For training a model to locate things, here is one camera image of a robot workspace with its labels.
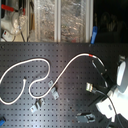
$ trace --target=connector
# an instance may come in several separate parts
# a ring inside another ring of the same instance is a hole
[[[96,93],[96,88],[94,88],[92,84],[87,83],[86,84],[86,91]]]

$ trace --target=white cable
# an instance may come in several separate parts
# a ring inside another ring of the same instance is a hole
[[[2,75],[2,77],[1,77],[1,79],[0,79],[0,84],[2,83],[2,80],[3,80],[3,78],[5,77],[5,75],[6,75],[11,69],[13,69],[14,67],[17,67],[17,66],[19,66],[19,65],[32,62],[32,61],[44,61],[44,62],[46,62],[47,65],[48,65],[48,73],[47,73],[47,75],[46,75],[44,78],[42,78],[42,79],[38,79],[38,80],[33,81],[32,83],[34,84],[35,82],[39,82],[39,81],[42,81],[42,80],[46,79],[46,78],[48,77],[49,73],[50,73],[50,64],[49,64],[49,62],[48,62],[46,59],[36,58],[36,59],[30,59],[30,60],[27,60],[27,61],[19,62],[19,63],[15,64],[15,65],[11,66],[11,67],[10,67],[9,69],[7,69],[7,70],[4,72],[4,74]],[[21,95],[23,94],[24,88],[25,88],[25,84],[26,84],[26,79],[23,79],[23,88],[22,88],[22,91],[21,91],[21,93],[19,94],[19,96],[18,96],[14,101],[12,101],[12,102],[10,102],[10,103],[7,103],[7,102],[3,101],[3,100],[1,99],[1,97],[0,97],[0,101],[1,101],[3,104],[5,104],[5,105],[12,105],[12,104],[14,104],[14,103],[21,97]]]
[[[66,69],[68,68],[68,66],[75,60],[75,59],[77,59],[78,57],[81,57],[81,56],[90,56],[90,57],[92,57],[92,58],[96,58],[96,59],[98,59],[100,62],[101,62],[101,64],[104,66],[104,64],[103,64],[103,62],[98,58],[98,57],[96,57],[96,56],[94,56],[94,55],[91,55],[91,54],[88,54],[88,53],[83,53],[83,54],[79,54],[79,55],[77,55],[77,56],[75,56],[74,58],[72,58],[69,62],[68,62],[68,64],[66,65],[66,67],[63,69],[63,71],[60,73],[60,75],[57,77],[57,79],[56,79],[56,81],[54,82],[54,84],[52,85],[52,87],[51,88],[49,88],[49,90],[44,94],[44,95],[42,95],[42,96],[34,96],[34,95],[32,95],[31,94],[31,86],[35,83],[35,81],[33,81],[31,84],[30,84],[30,86],[29,86],[29,94],[30,94],[30,96],[32,97],[32,98],[35,98],[35,99],[40,99],[40,98],[43,98],[43,97],[45,97],[45,96],[47,96],[48,95],[48,93],[52,90],[52,88],[55,86],[55,84],[57,83],[57,81],[60,79],[60,77],[63,75],[63,73],[66,71]]]
[[[3,104],[5,104],[5,105],[12,105],[12,104],[14,104],[17,100],[19,100],[19,98],[20,98],[21,95],[23,94],[24,88],[25,88],[25,84],[26,84],[26,79],[23,79],[23,88],[22,88],[22,91],[21,91],[21,93],[19,94],[19,96],[18,96],[14,101],[12,101],[12,102],[10,102],[10,103],[7,103],[7,102],[3,101],[3,100],[1,99],[1,97],[0,97],[0,101],[1,101]]]
[[[17,64],[15,64],[15,65],[11,66],[9,69],[7,69],[7,70],[4,72],[4,74],[2,75],[1,79],[0,79],[0,84],[2,83],[2,80],[3,80],[3,78],[5,77],[5,75],[6,75],[11,69],[13,69],[14,67],[19,66],[19,65],[22,65],[22,64],[29,63],[29,62],[32,62],[32,61],[44,61],[44,62],[46,62],[47,65],[48,65],[48,72],[47,72],[47,75],[46,75],[44,78],[41,78],[41,79],[38,79],[38,80],[34,80],[34,81],[29,85],[29,94],[30,94],[30,96],[31,96],[32,98],[35,98],[35,99],[43,98],[43,97],[47,96],[48,93],[52,90],[52,88],[55,86],[55,84],[56,84],[57,81],[60,79],[60,77],[63,75],[63,73],[66,71],[66,69],[69,67],[69,65],[70,65],[75,59],[77,59],[78,57],[81,57],[81,56],[89,56],[89,57],[92,57],[92,58],[96,58],[96,59],[98,59],[98,60],[100,61],[100,63],[104,66],[103,62],[102,62],[98,57],[96,57],[96,56],[94,56],[94,55],[91,55],[91,54],[88,54],[88,53],[79,54],[79,55],[75,56],[74,58],[72,58],[72,59],[68,62],[68,64],[66,65],[66,67],[63,69],[63,71],[62,71],[62,72],[60,73],[60,75],[57,77],[57,79],[56,79],[56,81],[54,82],[54,84],[52,85],[52,87],[49,88],[49,90],[48,90],[44,95],[42,95],[42,96],[34,96],[34,95],[32,95],[32,93],[31,93],[31,87],[32,87],[32,85],[35,84],[36,82],[43,81],[43,80],[45,80],[45,79],[49,76],[49,73],[50,73],[50,64],[49,64],[49,62],[48,62],[46,59],[42,59],[42,58],[30,59],[30,60],[27,60],[27,61],[23,61],[23,62],[17,63]],[[14,101],[12,101],[12,102],[10,102],[10,103],[7,103],[7,102],[4,102],[4,101],[1,99],[1,97],[0,97],[0,101],[1,101],[3,104],[5,104],[5,105],[14,104],[14,103],[21,97],[21,95],[23,94],[23,91],[24,91],[24,88],[25,88],[26,80],[24,79],[23,81],[24,81],[24,82],[23,82],[22,91],[21,91],[21,93],[19,94],[19,96],[18,96]]]

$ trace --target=cable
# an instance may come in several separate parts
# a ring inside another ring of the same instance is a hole
[[[23,41],[25,42],[25,39],[24,39],[24,36],[23,36],[23,33],[22,33],[22,31],[21,31],[21,36],[22,36],[22,39],[23,39]]]
[[[101,64],[104,66],[103,62],[102,62],[98,57],[96,57],[96,56],[94,56],[94,55],[91,55],[91,54],[88,54],[88,53],[79,54],[79,55],[75,56],[73,59],[71,59],[71,60],[68,62],[68,64],[66,65],[66,67],[63,69],[63,71],[62,71],[62,72],[60,73],[60,75],[57,77],[57,79],[56,79],[56,81],[54,82],[54,84],[52,85],[52,87],[49,88],[49,90],[48,90],[44,95],[42,95],[42,96],[34,96],[34,95],[32,95],[32,93],[31,93],[31,87],[32,87],[32,85],[33,85],[34,83],[36,83],[35,81],[33,81],[33,82],[30,84],[30,86],[29,86],[29,94],[30,94],[30,96],[31,96],[32,98],[35,98],[35,99],[40,99],[40,98],[43,98],[43,97],[47,96],[48,93],[49,93],[49,92],[52,90],[52,88],[55,86],[55,84],[57,83],[57,81],[60,79],[60,77],[63,75],[63,73],[66,71],[66,69],[69,67],[69,65],[70,65],[75,59],[77,59],[78,57],[81,57],[81,56],[88,56],[88,57],[96,58],[96,59],[98,59],[98,60],[101,62]]]
[[[113,106],[115,115],[117,116],[117,119],[118,119],[118,121],[119,121],[121,127],[124,128],[124,126],[123,126],[123,124],[121,123],[120,118],[119,118],[119,116],[118,116],[118,114],[117,114],[117,112],[116,112],[115,106],[114,106],[114,104],[113,104],[111,98],[110,98],[108,95],[106,95],[105,93],[103,93],[103,92],[101,92],[101,91],[99,91],[99,90],[96,90],[96,92],[98,92],[98,93],[100,93],[100,94],[106,96],[106,97],[110,100],[110,102],[111,102],[111,104],[112,104],[112,106]]]
[[[47,75],[46,75],[44,78],[35,80],[35,81],[33,81],[33,82],[34,82],[34,83],[35,83],[35,82],[40,82],[40,81],[46,79],[46,78],[48,77],[49,73],[50,73],[50,64],[49,64],[49,62],[48,62],[46,59],[36,58],[36,59],[30,59],[30,60],[27,60],[27,61],[19,62],[19,63],[15,64],[15,65],[11,66],[11,67],[10,67],[9,69],[7,69],[7,70],[4,72],[4,74],[2,75],[2,77],[1,77],[1,79],[0,79],[0,84],[2,83],[2,80],[4,79],[5,75],[6,75],[11,69],[13,69],[14,67],[17,67],[17,66],[19,66],[19,65],[32,62],[32,61],[44,61],[44,62],[46,62],[47,65],[48,65],[48,73],[47,73]],[[3,104],[5,104],[5,105],[12,105],[12,104],[14,104],[14,103],[21,97],[21,95],[23,94],[24,88],[25,88],[25,84],[26,84],[26,79],[23,79],[23,88],[22,88],[22,91],[21,91],[21,93],[19,94],[19,96],[18,96],[14,101],[12,101],[12,102],[10,102],[10,103],[7,103],[7,102],[3,101],[3,100],[1,99],[1,97],[0,97],[0,101],[1,101]]]
[[[35,98],[35,99],[43,98],[43,97],[47,96],[48,93],[52,90],[52,88],[55,86],[55,84],[56,84],[57,81],[60,79],[60,77],[63,75],[63,73],[66,71],[66,69],[69,67],[69,65],[70,65],[75,59],[77,59],[78,57],[81,57],[81,56],[88,56],[88,57],[92,57],[92,58],[98,59],[98,60],[101,62],[101,64],[104,66],[103,62],[102,62],[98,57],[96,57],[96,56],[94,56],[94,55],[91,55],[91,54],[88,54],[88,53],[79,54],[79,55],[75,56],[73,59],[71,59],[71,60],[68,62],[68,64],[65,66],[65,68],[64,68],[64,69],[62,70],[62,72],[60,73],[60,75],[57,77],[57,79],[56,79],[56,81],[54,82],[54,84],[52,85],[52,87],[49,88],[49,90],[48,90],[44,95],[42,95],[42,96],[34,96],[34,95],[32,95],[32,93],[31,93],[31,87],[32,87],[32,85],[35,84],[36,82],[40,82],[40,81],[45,80],[45,79],[49,76],[49,73],[50,73],[50,63],[49,63],[46,59],[35,58],[35,59],[30,59],[30,60],[26,60],[26,61],[23,61],[23,62],[19,62],[19,63],[17,63],[17,64],[14,64],[13,66],[11,66],[11,67],[10,67],[9,69],[7,69],[7,70],[4,72],[4,74],[2,75],[2,77],[1,77],[1,79],[0,79],[0,84],[2,83],[2,80],[3,80],[3,78],[5,77],[5,75],[6,75],[11,69],[13,69],[14,67],[19,66],[19,65],[22,65],[22,64],[29,63],[29,62],[32,62],[32,61],[44,61],[44,62],[46,62],[47,65],[48,65],[48,72],[47,72],[46,76],[45,76],[44,78],[41,78],[41,79],[38,79],[38,80],[34,80],[34,81],[29,85],[29,94],[30,94],[30,96],[31,96],[32,98]],[[7,102],[4,102],[1,98],[0,98],[0,101],[1,101],[3,104],[5,104],[5,105],[14,104],[14,103],[20,98],[20,96],[23,94],[24,88],[25,88],[25,82],[23,83],[23,88],[22,88],[22,91],[21,91],[20,95],[19,95],[14,101],[12,101],[12,102],[10,102],[10,103],[7,103]]]
[[[5,104],[5,105],[12,105],[12,104],[14,104],[17,100],[19,100],[19,98],[20,98],[21,95],[23,94],[24,88],[25,88],[25,84],[26,84],[26,79],[23,79],[23,88],[22,88],[22,91],[21,91],[21,93],[19,94],[19,96],[18,96],[14,101],[12,101],[12,102],[10,102],[10,103],[7,103],[7,102],[3,101],[3,100],[1,99],[1,97],[0,97],[0,101],[1,101],[3,104]]]

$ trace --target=white device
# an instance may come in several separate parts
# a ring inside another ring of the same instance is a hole
[[[3,39],[5,39],[7,42],[12,42],[14,40],[14,35],[11,35],[8,31],[4,30],[3,35],[2,35]]]
[[[107,95],[112,100],[117,114],[121,114],[128,120],[128,59],[118,67],[117,86],[112,88]],[[112,118],[112,121],[115,121],[115,111],[109,98],[99,101],[96,107],[107,118]]]

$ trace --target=pegboard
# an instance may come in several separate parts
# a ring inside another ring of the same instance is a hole
[[[128,56],[127,44],[53,44],[53,43],[0,43],[0,76],[13,64],[31,58],[45,58],[51,64],[49,77],[32,87],[34,95],[42,95],[48,90],[48,82],[55,81],[66,64],[77,54],[90,53],[98,56],[108,69],[109,75],[116,80],[119,55]],[[80,57],[75,60],[56,87],[59,99],[54,100],[51,93],[45,97],[45,105],[31,113],[35,103],[28,93],[30,83],[47,73],[45,62],[31,62],[11,70],[0,86],[0,96],[5,101],[13,101],[21,92],[23,78],[27,78],[25,91],[13,105],[0,103],[0,117],[6,118],[1,128],[105,128],[109,122],[94,105],[90,105],[99,95],[86,92],[86,82],[104,86],[104,82],[92,65],[92,58]],[[93,113],[94,123],[78,123],[78,113]],[[128,122],[120,116],[124,126]]]

